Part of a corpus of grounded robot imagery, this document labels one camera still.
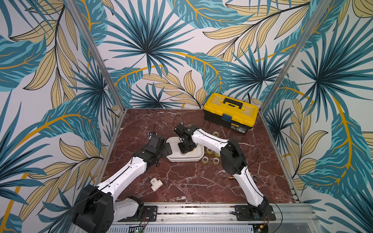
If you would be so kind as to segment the white plastic storage box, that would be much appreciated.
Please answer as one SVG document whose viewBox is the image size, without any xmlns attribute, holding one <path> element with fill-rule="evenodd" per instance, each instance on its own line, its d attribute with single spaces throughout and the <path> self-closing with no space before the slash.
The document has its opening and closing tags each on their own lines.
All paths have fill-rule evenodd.
<svg viewBox="0 0 373 233">
<path fill-rule="evenodd" d="M 205 154 L 204 146 L 199 144 L 192 151 L 181 153 L 178 147 L 180 143 L 178 137 L 170 137 L 166 142 L 170 144 L 172 149 L 172 154 L 167 156 L 170 162 L 198 162 Z"/>
</svg>

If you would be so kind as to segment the transparent tape roll four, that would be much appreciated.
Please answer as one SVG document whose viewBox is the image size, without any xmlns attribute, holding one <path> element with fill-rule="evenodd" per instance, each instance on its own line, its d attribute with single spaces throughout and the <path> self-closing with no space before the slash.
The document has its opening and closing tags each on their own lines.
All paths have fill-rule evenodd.
<svg viewBox="0 0 373 233">
<path fill-rule="evenodd" d="M 206 153 L 208 153 L 208 154 L 213 154 L 214 153 L 214 151 L 212 150 L 212 149 L 206 149 Z"/>
</svg>

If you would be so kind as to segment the transparent tape roll seven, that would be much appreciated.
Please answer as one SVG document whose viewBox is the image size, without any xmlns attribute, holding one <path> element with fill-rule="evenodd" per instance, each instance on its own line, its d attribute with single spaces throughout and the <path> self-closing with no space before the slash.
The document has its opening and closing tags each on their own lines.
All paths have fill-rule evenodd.
<svg viewBox="0 0 373 233">
<path fill-rule="evenodd" d="M 219 162 L 220 162 L 219 158 L 217 158 L 217 157 L 213 158 L 213 164 L 218 165 Z"/>
</svg>

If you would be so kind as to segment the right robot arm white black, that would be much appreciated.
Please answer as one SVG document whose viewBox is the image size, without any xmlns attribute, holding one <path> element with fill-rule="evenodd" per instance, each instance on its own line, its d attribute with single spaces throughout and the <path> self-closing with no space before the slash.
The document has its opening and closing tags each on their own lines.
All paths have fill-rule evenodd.
<svg viewBox="0 0 373 233">
<path fill-rule="evenodd" d="M 187 128 L 182 124 L 177 125 L 174 132 L 181 140 L 178 144 L 181 153 L 191 152 L 198 145 L 217 153 L 220 156 L 223 169 L 239 183 L 246 196 L 248 206 L 254 214 L 265 215 L 265 212 L 270 209 L 269 201 L 254 183 L 243 150 L 236 140 L 221 139 L 196 126 Z"/>
</svg>

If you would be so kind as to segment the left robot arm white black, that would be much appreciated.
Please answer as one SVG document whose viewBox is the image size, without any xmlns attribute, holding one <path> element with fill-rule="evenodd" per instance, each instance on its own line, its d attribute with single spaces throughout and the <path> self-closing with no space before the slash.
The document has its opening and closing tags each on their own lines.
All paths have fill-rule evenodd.
<svg viewBox="0 0 373 233">
<path fill-rule="evenodd" d="M 166 139 L 153 135 L 118 172 L 96 186 L 87 185 L 73 207 L 72 223 L 87 233 L 106 233 L 113 223 L 137 215 L 140 202 L 119 195 L 161 158 L 172 154 Z"/>
</svg>

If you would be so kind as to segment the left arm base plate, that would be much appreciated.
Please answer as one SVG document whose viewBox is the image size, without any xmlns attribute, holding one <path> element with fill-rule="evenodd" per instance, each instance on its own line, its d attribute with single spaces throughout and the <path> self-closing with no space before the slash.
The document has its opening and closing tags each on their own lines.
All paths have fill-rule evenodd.
<svg viewBox="0 0 373 233">
<path fill-rule="evenodd" d="M 155 222 L 157 219 L 157 211 L 158 206 L 156 205 L 140 206 L 134 216 L 121 218 L 119 222 Z"/>
</svg>

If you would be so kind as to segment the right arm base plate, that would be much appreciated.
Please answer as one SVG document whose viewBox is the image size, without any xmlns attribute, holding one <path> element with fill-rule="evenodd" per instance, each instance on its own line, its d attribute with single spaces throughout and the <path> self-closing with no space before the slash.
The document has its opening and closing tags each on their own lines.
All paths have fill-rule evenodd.
<svg viewBox="0 0 373 233">
<path fill-rule="evenodd" d="M 275 221 L 276 216 L 271 205 L 265 209 L 252 207 L 249 205 L 235 205 L 233 215 L 236 216 L 237 221 Z"/>
</svg>

